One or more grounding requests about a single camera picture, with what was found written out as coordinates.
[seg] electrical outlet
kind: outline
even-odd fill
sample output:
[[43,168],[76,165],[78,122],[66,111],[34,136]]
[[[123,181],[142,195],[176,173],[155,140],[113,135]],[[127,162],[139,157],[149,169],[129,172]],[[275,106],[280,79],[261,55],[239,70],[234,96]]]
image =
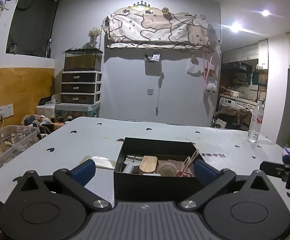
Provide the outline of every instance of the electrical outlet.
[[14,115],[13,104],[9,104],[5,107],[6,107],[6,110],[5,110],[6,117],[10,117],[10,116]]
[[6,106],[0,106],[0,120],[2,119],[2,114],[6,117]]

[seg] brown cloth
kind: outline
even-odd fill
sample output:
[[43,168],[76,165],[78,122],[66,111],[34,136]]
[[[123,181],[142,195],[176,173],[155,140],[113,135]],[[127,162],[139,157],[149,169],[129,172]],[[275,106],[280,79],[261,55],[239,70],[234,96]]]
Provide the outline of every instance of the brown cloth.
[[239,125],[240,130],[248,131],[251,121],[250,110],[222,105],[221,109],[215,114],[215,117],[217,117],[218,114],[236,116],[236,118],[233,121],[233,124]]

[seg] teal box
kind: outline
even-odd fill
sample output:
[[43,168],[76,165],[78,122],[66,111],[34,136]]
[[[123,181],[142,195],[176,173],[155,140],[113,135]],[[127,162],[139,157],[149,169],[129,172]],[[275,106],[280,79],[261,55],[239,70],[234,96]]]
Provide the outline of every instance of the teal box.
[[58,104],[55,105],[55,122],[67,121],[67,117],[73,119],[81,116],[99,117],[100,105],[73,105],[73,104]]

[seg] wood paneling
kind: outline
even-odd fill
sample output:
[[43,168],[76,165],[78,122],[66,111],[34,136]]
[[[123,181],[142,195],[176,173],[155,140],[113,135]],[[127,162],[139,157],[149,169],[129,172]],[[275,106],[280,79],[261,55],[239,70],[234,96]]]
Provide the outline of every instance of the wood paneling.
[[0,106],[13,104],[14,108],[4,126],[20,125],[23,116],[35,114],[40,99],[52,94],[53,85],[52,68],[0,68]]

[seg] faucet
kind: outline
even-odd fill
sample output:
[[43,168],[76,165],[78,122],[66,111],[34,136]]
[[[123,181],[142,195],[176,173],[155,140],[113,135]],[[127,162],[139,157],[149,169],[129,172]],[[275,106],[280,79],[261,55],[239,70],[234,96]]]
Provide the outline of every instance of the faucet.
[[261,94],[261,92],[263,92],[263,91],[266,91],[266,89],[262,89],[261,91],[260,91],[260,93],[258,94],[258,100],[259,100],[259,97],[260,97],[260,94]]

